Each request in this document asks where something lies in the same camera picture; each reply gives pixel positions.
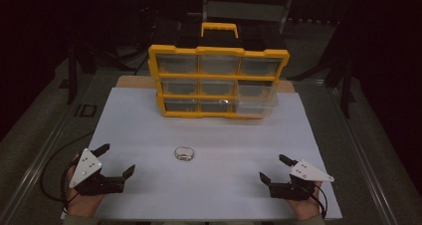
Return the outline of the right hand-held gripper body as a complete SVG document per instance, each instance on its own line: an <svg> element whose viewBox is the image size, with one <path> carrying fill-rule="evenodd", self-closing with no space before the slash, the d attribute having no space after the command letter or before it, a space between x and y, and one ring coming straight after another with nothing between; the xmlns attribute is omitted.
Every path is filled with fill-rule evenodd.
<svg viewBox="0 0 422 225"><path fill-rule="evenodd" d="M305 160L300 160L295 166L289 166L291 181L269 185L272 198L287 200L308 200L315 191L316 181L334 182L334 178Z"/></svg>

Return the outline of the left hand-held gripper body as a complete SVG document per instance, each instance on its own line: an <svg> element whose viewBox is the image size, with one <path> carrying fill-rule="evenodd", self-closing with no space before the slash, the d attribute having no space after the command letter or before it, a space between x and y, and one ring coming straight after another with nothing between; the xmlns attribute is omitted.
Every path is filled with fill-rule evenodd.
<svg viewBox="0 0 422 225"><path fill-rule="evenodd" d="M101 175L102 168L99 157L95 157L90 149L85 148L78 158L69 187L83 196L122 193L124 178L105 177Z"/></svg>

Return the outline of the small silver metal tin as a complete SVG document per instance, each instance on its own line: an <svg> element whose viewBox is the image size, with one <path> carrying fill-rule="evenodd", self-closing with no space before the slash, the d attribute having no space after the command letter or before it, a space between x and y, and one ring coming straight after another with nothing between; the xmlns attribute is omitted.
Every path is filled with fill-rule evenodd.
<svg viewBox="0 0 422 225"><path fill-rule="evenodd" d="M190 147L179 146L174 151L175 157L181 161L191 161L195 156L195 151Z"/></svg>

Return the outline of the clear plastic drawer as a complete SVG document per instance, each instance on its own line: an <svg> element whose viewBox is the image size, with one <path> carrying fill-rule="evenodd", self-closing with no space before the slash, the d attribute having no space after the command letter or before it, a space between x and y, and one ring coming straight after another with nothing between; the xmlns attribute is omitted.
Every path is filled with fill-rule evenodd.
<svg viewBox="0 0 422 225"><path fill-rule="evenodd" d="M236 116L262 118L278 104L275 87L271 81L238 81L234 103Z"/></svg>

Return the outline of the yellow drawer organizer cabinet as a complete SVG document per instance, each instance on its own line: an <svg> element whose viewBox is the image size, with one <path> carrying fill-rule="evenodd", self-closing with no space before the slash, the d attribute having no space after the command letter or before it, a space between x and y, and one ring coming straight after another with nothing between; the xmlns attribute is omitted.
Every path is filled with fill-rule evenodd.
<svg viewBox="0 0 422 225"><path fill-rule="evenodd" d="M248 118L234 112L238 81L271 81L276 92L289 59L274 25L162 21L148 49L157 106L177 117Z"/></svg>

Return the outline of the person's left hand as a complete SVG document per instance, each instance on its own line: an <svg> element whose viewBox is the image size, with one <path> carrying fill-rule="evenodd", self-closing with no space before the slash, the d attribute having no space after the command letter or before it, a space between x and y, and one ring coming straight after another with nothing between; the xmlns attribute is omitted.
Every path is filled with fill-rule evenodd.
<svg viewBox="0 0 422 225"><path fill-rule="evenodd" d="M72 216L92 218L96 215L105 196L82 196L74 188L67 191L67 213Z"/></svg>

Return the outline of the person's right hand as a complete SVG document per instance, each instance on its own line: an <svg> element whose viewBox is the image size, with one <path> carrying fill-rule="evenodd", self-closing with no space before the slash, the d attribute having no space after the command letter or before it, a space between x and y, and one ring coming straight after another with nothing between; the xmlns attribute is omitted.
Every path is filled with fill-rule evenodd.
<svg viewBox="0 0 422 225"><path fill-rule="evenodd" d="M319 215L319 188L322 185L321 181L315 183L315 191L308 200L295 201L288 200L287 203L293 210L298 221L305 221Z"/></svg>

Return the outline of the black stand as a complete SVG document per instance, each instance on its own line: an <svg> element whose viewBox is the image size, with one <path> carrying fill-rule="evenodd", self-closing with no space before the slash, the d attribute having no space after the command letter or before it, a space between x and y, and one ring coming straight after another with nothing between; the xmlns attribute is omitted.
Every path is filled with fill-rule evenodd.
<svg viewBox="0 0 422 225"><path fill-rule="evenodd" d="M78 94L78 66L81 66L82 71L87 74L93 74L97 70L94 47L87 41L75 41L68 47L68 77L59 85L60 89L68 90L68 105Z"/></svg>
<svg viewBox="0 0 422 225"><path fill-rule="evenodd" d="M354 29L355 13L355 2L351 1L317 65L303 73L289 77L290 81L302 81L322 70L329 69L323 83L327 88L335 88L341 83L339 107L346 118L350 118L348 104L351 96L350 87L353 69L350 42Z"/></svg>

